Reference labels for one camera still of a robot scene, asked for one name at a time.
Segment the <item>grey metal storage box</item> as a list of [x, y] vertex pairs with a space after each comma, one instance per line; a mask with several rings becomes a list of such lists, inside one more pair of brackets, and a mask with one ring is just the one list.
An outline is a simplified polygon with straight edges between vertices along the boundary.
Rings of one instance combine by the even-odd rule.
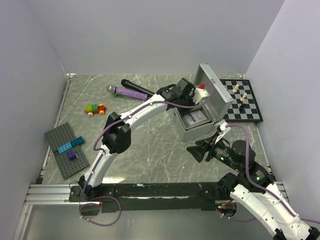
[[[234, 101], [207, 63], [201, 63], [198, 66], [193, 84], [196, 87], [200, 87], [201, 84], [204, 84], [204, 87], [196, 91], [195, 98], [197, 100], [200, 97], [203, 97], [205, 92], [209, 95], [200, 102], [202, 105], [192, 109], [175, 107], [170, 110], [170, 116], [175, 125], [175, 129], [183, 142], [212, 133], [215, 130], [215, 124], [223, 120], [224, 115]], [[205, 112], [212, 121], [186, 130], [182, 123], [182, 116], [197, 110]]]

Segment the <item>white blue instruction packet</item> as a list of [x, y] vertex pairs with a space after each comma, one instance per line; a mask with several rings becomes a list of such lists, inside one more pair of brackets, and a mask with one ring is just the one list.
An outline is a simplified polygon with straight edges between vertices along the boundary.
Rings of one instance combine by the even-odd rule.
[[190, 112], [183, 116], [185, 125], [195, 126], [197, 124], [205, 123], [208, 118], [204, 115], [201, 110]]

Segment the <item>grey plastic divided tray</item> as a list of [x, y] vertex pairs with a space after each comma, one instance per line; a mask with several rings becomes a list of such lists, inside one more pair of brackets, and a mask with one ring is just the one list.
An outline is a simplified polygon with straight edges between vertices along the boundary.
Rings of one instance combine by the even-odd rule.
[[186, 115], [183, 115], [181, 119], [186, 130], [199, 127], [212, 121], [212, 119], [202, 110], [187, 113]]

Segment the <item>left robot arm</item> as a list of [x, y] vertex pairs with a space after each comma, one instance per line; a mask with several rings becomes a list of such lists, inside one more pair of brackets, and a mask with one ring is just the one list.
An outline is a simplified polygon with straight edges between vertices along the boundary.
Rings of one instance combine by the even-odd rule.
[[97, 156], [89, 170], [78, 181], [80, 194], [87, 201], [99, 195], [98, 187], [115, 158], [124, 153], [132, 143], [132, 132], [152, 117], [171, 108], [192, 109], [200, 101], [195, 99], [197, 87], [181, 78], [177, 84], [159, 88], [147, 101], [121, 114], [109, 114], [103, 132], [93, 145]]

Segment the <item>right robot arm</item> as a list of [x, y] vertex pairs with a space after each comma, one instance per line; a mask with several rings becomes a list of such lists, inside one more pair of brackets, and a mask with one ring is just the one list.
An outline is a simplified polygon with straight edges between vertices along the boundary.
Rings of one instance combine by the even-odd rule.
[[216, 159], [237, 172], [237, 175], [227, 173], [220, 179], [219, 196], [241, 204], [274, 240], [317, 240], [320, 231], [293, 210], [273, 175], [256, 162], [246, 128], [236, 125], [243, 130], [244, 140], [229, 143], [224, 138], [232, 127], [233, 124], [221, 121], [213, 136], [198, 140], [186, 149], [199, 163]]

